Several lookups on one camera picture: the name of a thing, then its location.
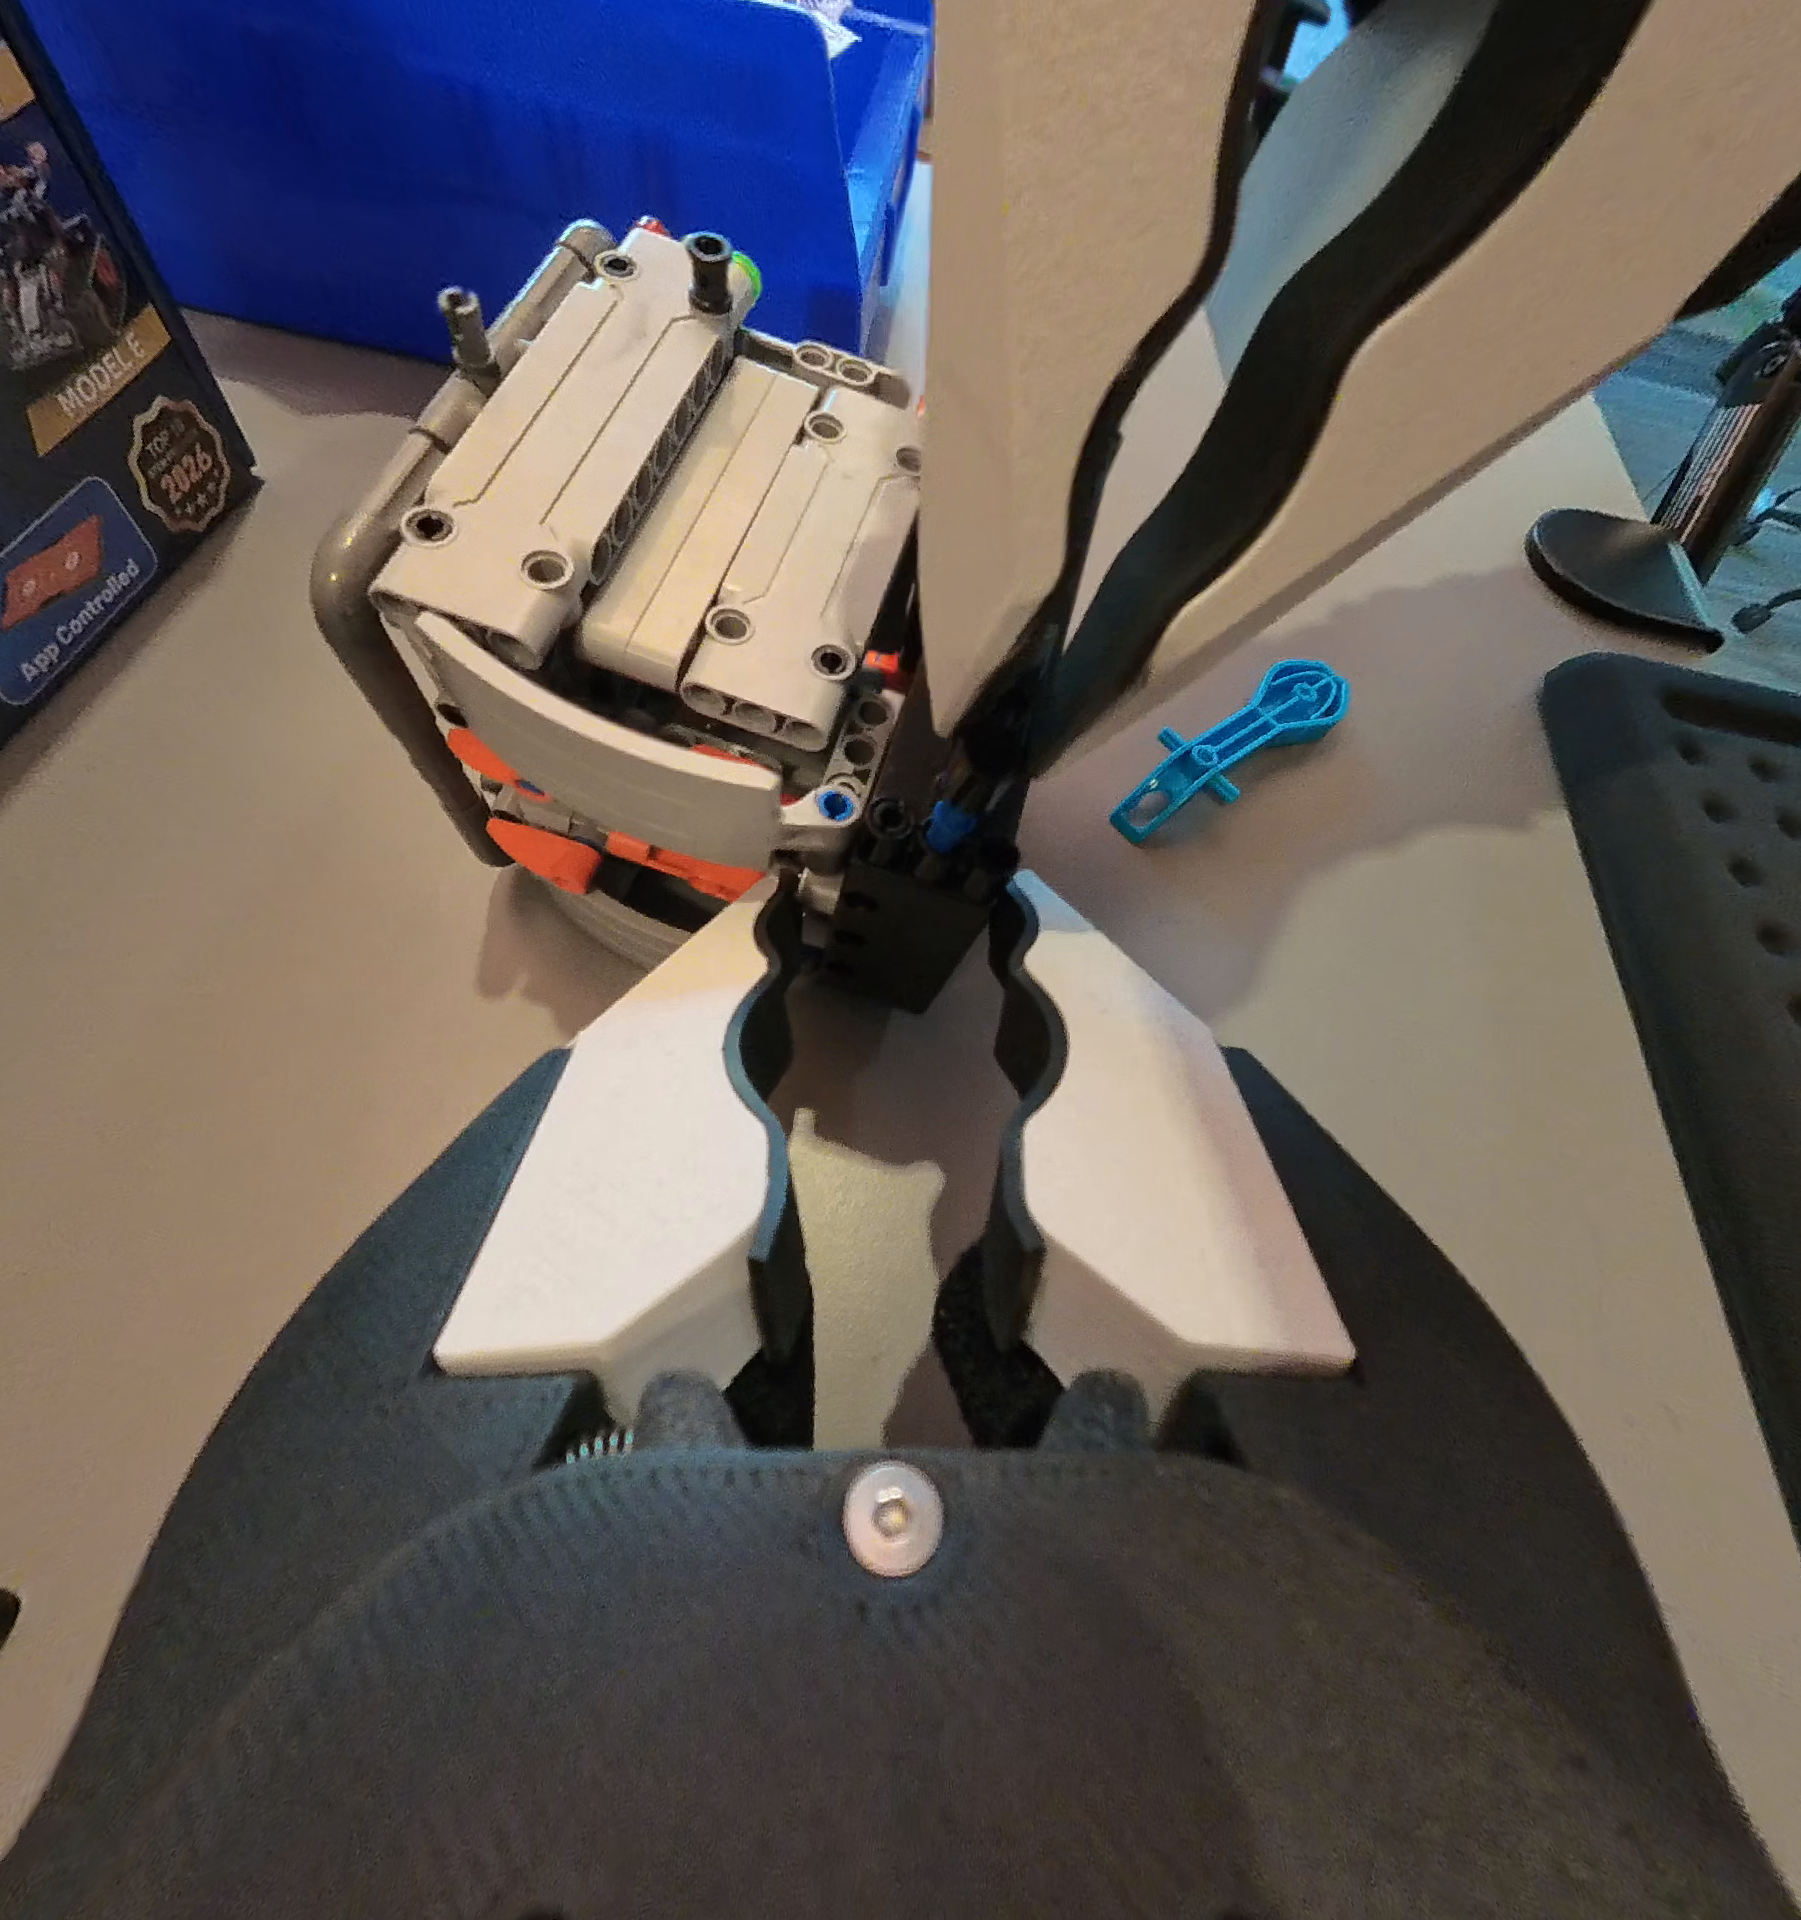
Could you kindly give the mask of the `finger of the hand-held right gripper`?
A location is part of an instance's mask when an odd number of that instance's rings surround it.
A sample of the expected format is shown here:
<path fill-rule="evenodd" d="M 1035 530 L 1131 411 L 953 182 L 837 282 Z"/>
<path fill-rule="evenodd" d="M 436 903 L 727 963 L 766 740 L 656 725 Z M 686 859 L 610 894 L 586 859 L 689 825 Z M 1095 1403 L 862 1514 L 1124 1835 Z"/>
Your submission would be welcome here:
<path fill-rule="evenodd" d="M 1057 666 L 1160 700 L 1801 240 L 1801 4 L 1383 4 L 1256 150 L 1218 408 Z"/>
<path fill-rule="evenodd" d="M 1120 425 L 1226 251 L 1250 2 L 935 14 L 916 589 L 953 740 L 1070 625 Z"/>

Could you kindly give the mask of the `dark blue robot kit box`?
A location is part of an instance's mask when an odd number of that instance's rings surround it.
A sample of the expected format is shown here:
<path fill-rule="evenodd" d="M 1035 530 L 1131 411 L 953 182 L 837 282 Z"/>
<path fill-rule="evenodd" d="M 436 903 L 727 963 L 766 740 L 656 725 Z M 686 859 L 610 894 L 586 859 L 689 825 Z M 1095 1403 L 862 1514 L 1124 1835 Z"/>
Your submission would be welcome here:
<path fill-rule="evenodd" d="M 0 753 L 256 486 L 39 37 L 0 2 Z"/>

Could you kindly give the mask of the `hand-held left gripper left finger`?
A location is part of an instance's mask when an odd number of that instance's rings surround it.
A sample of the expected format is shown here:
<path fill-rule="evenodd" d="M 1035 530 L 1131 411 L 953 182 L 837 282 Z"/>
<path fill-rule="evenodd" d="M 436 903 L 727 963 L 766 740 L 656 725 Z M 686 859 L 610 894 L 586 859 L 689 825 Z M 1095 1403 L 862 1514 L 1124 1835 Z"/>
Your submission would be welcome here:
<path fill-rule="evenodd" d="M 797 882 L 721 910 L 571 1044 L 431 1345 L 460 1381 L 587 1375 L 633 1412 L 810 1358 L 787 1131 Z"/>

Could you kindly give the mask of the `grey building-block robot model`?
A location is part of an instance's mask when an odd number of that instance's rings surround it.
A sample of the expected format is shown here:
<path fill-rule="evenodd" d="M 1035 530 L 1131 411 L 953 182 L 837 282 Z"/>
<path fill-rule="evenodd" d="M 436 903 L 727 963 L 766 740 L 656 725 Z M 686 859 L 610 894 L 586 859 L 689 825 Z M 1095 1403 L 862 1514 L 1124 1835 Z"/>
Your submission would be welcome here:
<path fill-rule="evenodd" d="M 321 540 L 331 655 L 461 841 L 655 968 L 793 879 L 813 966 L 924 1012 L 1014 866 L 1022 788 L 951 859 L 916 596 L 924 406 L 750 324 L 714 232 L 567 228 Z"/>

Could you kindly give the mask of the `black dimpled chair seat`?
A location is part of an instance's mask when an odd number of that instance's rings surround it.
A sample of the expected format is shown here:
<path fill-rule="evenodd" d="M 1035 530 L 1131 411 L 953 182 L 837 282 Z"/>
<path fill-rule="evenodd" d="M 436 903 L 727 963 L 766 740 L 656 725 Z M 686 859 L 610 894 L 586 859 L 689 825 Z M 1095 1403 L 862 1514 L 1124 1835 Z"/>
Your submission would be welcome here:
<path fill-rule="evenodd" d="M 1801 1554 L 1801 697 L 1592 653 L 1536 711 Z"/>

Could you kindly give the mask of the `blue plastic bin with bags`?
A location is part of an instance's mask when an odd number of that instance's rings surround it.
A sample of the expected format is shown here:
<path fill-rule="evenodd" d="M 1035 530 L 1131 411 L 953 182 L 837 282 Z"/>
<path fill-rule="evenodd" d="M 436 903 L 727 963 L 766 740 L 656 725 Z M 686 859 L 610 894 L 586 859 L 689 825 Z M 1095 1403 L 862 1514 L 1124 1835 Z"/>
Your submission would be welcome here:
<path fill-rule="evenodd" d="M 442 361 L 562 232 L 642 216 L 760 270 L 750 324 L 864 346 L 933 67 L 930 4 L 34 2 L 173 299 Z"/>

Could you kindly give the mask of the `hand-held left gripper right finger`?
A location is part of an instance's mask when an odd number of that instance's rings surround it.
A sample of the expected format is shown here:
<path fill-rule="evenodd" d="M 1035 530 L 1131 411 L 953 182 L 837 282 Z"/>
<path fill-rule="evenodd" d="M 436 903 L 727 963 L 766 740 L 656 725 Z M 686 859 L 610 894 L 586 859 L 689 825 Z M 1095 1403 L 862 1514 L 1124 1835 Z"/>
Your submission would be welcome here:
<path fill-rule="evenodd" d="M 1338 1381 L 1356 1351 L 1209 1026 L 1032 874 L 994 913 L 1014 1102 L 986 1219 L 986 1333 L 1060 1384 Z"/>

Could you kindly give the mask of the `black round-base stand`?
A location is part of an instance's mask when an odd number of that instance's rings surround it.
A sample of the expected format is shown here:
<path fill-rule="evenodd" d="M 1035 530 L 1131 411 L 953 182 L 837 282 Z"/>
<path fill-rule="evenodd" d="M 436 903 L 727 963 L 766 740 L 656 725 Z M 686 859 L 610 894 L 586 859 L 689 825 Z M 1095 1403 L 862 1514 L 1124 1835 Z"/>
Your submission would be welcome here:
<path fill-rule="evenodd" d="M 1706 586 L 1720 561 L 1772 520 L 1766 499 L 1801 431 L 1801 286 L 1715 369 L 1719 394 L 1652 517 L 1557 508 L 1536 519 L 1526 559 L 1568 606 L 1636 632 L 1715 655 L 1729 632 L 1751 634 L 1801 603 L 1801 589 L 1722 625 Z"/>

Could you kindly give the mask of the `blue plastic separator tool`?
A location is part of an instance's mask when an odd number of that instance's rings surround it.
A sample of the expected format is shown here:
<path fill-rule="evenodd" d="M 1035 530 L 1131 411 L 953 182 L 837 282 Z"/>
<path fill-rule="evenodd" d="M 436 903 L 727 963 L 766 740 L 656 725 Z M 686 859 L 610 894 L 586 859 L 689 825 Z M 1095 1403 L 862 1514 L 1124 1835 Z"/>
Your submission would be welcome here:
<path fill-rule="evenodd" d="M 1145 846 L 1195 805 L 1235 805 L 1236 770 L 1249 759 L 1302 749 L 1333 732 L 1349 709 L 1349 684 L 1320 661 L 1273 665 L 1250 700 L 1201 732 L 1159 728 L 1152 773 L 1117 805 L 1107 823 L 1131 846 Z"/>

